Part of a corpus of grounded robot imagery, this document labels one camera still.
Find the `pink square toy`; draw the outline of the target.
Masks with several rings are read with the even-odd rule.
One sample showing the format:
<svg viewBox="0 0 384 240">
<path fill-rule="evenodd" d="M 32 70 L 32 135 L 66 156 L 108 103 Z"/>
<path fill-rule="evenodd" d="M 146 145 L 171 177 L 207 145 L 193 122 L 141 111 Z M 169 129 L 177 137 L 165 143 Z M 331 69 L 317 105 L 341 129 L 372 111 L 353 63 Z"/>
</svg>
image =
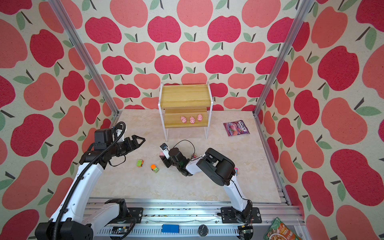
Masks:
<svg viewBox="0 0 384 240">
<path fill-rule="evenodd" d="M 187 118 L 186 117 L 184 117 L 184 116 L 181 116 L 181 121 L 182 121 L 182 123 L 186 123 L 187 122 Z"/>
</svg>

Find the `orange green toy truck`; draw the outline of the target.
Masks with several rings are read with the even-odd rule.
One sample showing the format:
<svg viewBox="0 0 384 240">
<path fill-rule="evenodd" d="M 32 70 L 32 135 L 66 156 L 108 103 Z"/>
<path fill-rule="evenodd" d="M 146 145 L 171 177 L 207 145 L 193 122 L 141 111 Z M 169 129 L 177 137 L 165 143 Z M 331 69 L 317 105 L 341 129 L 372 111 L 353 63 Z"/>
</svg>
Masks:
<svg viewBox="0 0 384 240">
<path fill-rule="evenodd" d="M 151 169 L 154 173 L 157 173 L 159 171 L 159 168 L 156 165 L 151 165 Z"/>
</svg>

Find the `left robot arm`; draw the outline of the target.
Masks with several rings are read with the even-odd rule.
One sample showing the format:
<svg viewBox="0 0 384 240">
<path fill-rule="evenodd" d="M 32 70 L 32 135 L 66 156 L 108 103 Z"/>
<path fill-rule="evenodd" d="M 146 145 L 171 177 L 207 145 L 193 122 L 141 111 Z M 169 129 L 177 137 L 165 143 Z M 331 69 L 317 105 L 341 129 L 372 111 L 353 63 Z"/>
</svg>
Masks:
<svg viewBox="0 0 384 240">
<path fill-rule="evenodd" d="M 83 154 L 76 178 L 65 199 L 51 215 L 48 222 L 38 224 L 35 236 L 38 240 L 92 240 L 109 224 L 128 223 L 128 229 L 119 238 L 130 234 L 135 225 L 141 223 L 143 210 L 129 209 L 124 199 L 107 200 L 101 209 L 84 218 L 90 195 L 99 177 L 113 157 L 125 156 L 138 149 L 146 140 L 133 135 L 123 141 L 115 141 L 111 135 L 96 137 L 94 150 Z"/>
</svg>

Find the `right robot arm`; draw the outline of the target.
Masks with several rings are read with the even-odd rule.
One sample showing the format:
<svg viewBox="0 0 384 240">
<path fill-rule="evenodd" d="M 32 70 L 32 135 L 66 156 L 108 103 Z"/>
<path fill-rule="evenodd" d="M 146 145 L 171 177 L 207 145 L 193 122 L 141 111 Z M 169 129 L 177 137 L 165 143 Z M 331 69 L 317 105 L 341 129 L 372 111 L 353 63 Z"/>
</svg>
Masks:
<svg viewBox="0 0 384 240">
<path fill-rule="evenodd" d="M 167 168 L 174 166 L 185 177 L 203 172 L 215 184 L 224 188 L 232 205 L 231 212 L 226 216 L 236 219 L 239 223 L 251 222 L 253 203 L 245 198 L 238 186 L 235 163 L 232 160 L 212 148 L 194 159 L 186 158 L 178 148 L 169 149 L 165 143 L 160 146 L 160 149 L 163 152 L 160 158 Z"/>
</svg>

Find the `green toy car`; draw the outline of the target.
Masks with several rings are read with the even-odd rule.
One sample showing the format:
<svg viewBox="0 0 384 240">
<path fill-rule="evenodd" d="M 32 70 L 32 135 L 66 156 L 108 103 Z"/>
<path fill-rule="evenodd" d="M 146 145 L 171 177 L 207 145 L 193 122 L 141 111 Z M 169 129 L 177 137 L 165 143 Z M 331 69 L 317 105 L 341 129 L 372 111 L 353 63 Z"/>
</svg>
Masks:
<svg viewBox="0 0 384 240">
<path fill-rule="evenodd" d="M 144 164 L 144 160 L 138 160 L 137 161 L 137 167 L 141 168 Z"/>
</svg>

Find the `wooden two-tier shelf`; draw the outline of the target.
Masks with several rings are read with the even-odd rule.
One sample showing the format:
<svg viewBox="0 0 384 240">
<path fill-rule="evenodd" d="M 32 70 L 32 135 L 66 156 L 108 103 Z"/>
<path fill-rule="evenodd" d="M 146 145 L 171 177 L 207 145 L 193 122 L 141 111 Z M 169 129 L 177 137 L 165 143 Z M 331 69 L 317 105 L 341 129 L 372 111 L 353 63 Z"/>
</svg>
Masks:
<svg viewBox="0 0 384 240">
<path fill-rule="evenodd" d="M 158 109 L 161 117 L 165 140 L 169 139 L 169 129 L 174 128 L 203 128 L 205 138 L 210 132 L 213 111 L 213 96 L 210 83 L 198 85 L 164 85 L 160 86 Z M 198 115 L 203 115 L 203 120 L 198 121 Z M 181 116 L 187 118 L 184 124 Z M 190 117 L 196 122 L 190 123 Z"/>
</svg>

